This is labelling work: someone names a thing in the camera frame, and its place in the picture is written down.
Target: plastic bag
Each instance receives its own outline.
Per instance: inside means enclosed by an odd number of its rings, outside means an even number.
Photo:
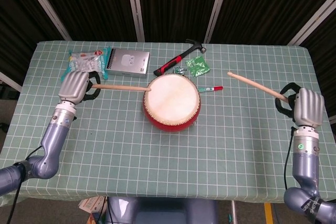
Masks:
[[[208,73],[210,71],[209,66],[207,65],[207,63],[205,62],[205,60],[203,59],[203,57],[197,56],[194,59],[191,60],[187,60],[186,65],[190,71],[190,73],[194,76],[200,76],[202,74]]]
[[[69,51],[69,64],[67,70],[61,77],[63,82],[65,76],[74,71],[92,72],[96,71],[100,77],[107,80],[108,74],[105,71],[111,48],[102,48],[91,52],[72,52]]]

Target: red marker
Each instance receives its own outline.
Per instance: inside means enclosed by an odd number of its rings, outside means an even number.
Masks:
[[[207,91],[216,91],[216,90],[222,90],[223,86],[216,86],[216,87],[208,87],[208,88],[199,88],[199,92],[207,92]]]

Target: white pole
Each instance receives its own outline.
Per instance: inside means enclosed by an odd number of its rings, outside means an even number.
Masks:
[[[221,11],[223,0],[215,0],[214,6],[212,8],[212,13],[210,16],[208,28],[206,30],[205,38],[204,38],[204,43],[207,44],[210,42],[212,33],[214,32],[214,28],[217,23],[217,18],[219,15],[219,12]]]
[[[304,40],[336,9],[336,0],[326,0],[307,23],[288,43],[289,46],[300,45]]]
[[[56,26],[59,33],[62,35],[64,40],[72,40],[65,26],[59,19],[55,10],[51,6],[49,0],[38,0],[44,11],[47,13],[48,17],[51,19],[52,23]]]
[[[138,42],[144,42],[145,35],[144,35],[143,24],[142,24],[140,0],[130,0],[130,3],[131,3],[131,8],[132,8],[136,38],[138,39]]]
[[[234,200],[231,200],[231,210],[232,210],[232,224],[238,224],[236,203]]]
[[[20,86],[15,81],[13,81],[11,78],[9,78],[8,76],[4,75],[1,72],[0,72],[0,80],[2,80],[4,83],[11,86],[13,89],[16,89],[17,91],[21,92],[22,86]]]

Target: cardboard box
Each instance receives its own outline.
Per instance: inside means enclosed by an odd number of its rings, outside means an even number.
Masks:
[[[98,218],[99,218],[99,213],[90,214],[90,217],[86,223],[87,224],[104,224],[105,220],[103,218],[103,214],[100,217],[100,220],[97,222]]]
[[[103,212],[104,212],[107,206],[107,202],[106,202],[107,199],[104,196],[84,199],[79,203],[78,207],[84,210],[85,212],[88,212],[89,214],[92,214],[95,212],[100,213],[104,200],[105,200],[104,209],[103,209]]]

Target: drum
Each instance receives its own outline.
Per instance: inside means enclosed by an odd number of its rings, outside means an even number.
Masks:
[[[197,119],[201,98],[197,87],[180,74],[165,74],[149,85],[143,96],[143,111],[149,121],[164,131],[181,131]]]

